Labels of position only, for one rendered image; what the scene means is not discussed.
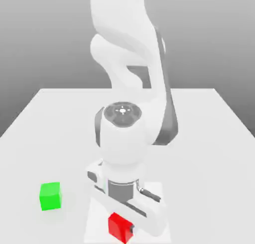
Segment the small red cube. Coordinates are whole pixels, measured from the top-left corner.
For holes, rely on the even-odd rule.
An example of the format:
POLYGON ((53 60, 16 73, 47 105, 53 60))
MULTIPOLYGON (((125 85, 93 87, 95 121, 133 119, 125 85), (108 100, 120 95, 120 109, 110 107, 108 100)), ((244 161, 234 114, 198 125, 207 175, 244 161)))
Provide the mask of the small red cube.
POLYGON ((133 223, 121 217, 119 214, 112 213, 108 218, 109 234, 114 236, 123 244, 127 244, 128 241, 133 237, 133 234, 129 230, 131 224, 133 223))

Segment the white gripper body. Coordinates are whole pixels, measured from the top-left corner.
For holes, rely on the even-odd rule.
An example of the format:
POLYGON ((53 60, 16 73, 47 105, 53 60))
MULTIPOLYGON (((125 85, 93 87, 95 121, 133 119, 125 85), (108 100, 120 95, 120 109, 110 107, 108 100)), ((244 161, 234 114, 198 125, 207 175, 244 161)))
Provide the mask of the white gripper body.
POLYGON ((92 196, 108 211, 117 213, 150 235, 157 237, 167 225, 166 205, 161 196, 135 185, 110 185, 107 191, 94 185, 92 196))

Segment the small green cube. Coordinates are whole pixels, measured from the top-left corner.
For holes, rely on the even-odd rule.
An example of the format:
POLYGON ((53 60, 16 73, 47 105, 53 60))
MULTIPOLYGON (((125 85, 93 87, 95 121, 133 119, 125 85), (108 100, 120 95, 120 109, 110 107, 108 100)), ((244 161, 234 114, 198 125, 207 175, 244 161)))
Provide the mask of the small green cube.
POLYGON ((60 209, 62 204, 62 193, 59 182, 43 183, 39 193, 42 211, 60 209))

